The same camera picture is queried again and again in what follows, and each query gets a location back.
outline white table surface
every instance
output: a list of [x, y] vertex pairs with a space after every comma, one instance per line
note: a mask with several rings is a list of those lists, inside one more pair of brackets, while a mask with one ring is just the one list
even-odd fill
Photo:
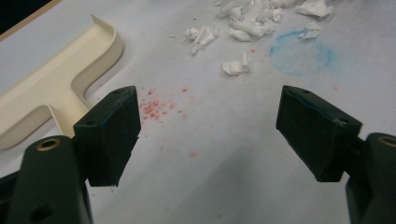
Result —
[[[95, 223], [349, 223], [348, 176], [315, 180], [275, 128], [279, 97], [283, 85], [305, 88], [360, 120], [361, 138], [396, 134], [396, 4], [330, 5], [333, 14], [318, 22], [322, 33], [310, 43], [330, 52], [326, 66], [302, 64], [298, 69], [311, 73], [299, 75], [277, 60], [311, 62], [312, 53], [291, 47], [283, 59], [270, 56], [280, 36], [313, 20], [291, 11], [272, 35], [240, 43], [229, 37], [228, 20], [214, 17], [212, 1], [62, 1], [0, 42], [0, 92], [87, 29], [94, 13], [117, 28], [125, 46], [87, 90], [89, 102], [135, 85], [139, 103], [163, 104], [158, 119], [141, 111], [142, 131], [120, 186], [89, 188]], [[219, 39], [190, 56], [184, 31], [213, 23]], [[220, 64], [242, 52], [250, 73], [228, 77]], [[29, 144], [57, 133], [50, 120], [0, 151], [0, 175], [19, 169]]]

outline white paper scrap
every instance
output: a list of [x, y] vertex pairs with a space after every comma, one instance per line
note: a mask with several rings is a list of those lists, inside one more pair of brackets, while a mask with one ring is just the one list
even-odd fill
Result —
[[305, 25], [304, 31], [298, 37], [301, 39], [316, 38], [320, 35], [320, 31], [320, 26], [316, 22], [311, 21]]
[[243, 42], [251, 41], [250, 34], [244, 31], [230, 29], [230, 35]]
[[268, 35], [275, 30], [274, 27], [271, 25], [261, 26], [261, 25], [254, 25], [249, 22], [242, 22], [242, 21], [233, 21], [231, 26], [235, 30], [244, 31], [255, 36], [263, 36], [264, 34]]
[[327, 7], [325, 0], [306, 1], [296, 7], [297, 13], [317, 16], [320, 19], [332, 13], [332, 7]]
[[224, 72], [226, 72], [228, 75], [231, 76], [247, 73], [249, 71], [248, 56], [246, 53], [243, 53], [242, 61], [227, 62], [227, 63], [223, 63], [221, 66]]
[[184, 36], [186, 36], [189, 40], [194, 40], [198, 36], [198, 33], [199, 30], [192, 27], [184, 32]]

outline blue ink stain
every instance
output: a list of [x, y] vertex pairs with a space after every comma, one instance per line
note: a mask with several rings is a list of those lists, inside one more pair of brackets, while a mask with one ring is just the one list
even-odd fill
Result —
[[302, 40], [302, 31], [281, 35], [270, 49], [271, 64], [289, 75], [310, 75], [322, 71], [332, 61], [332, 51], [316, 40]]

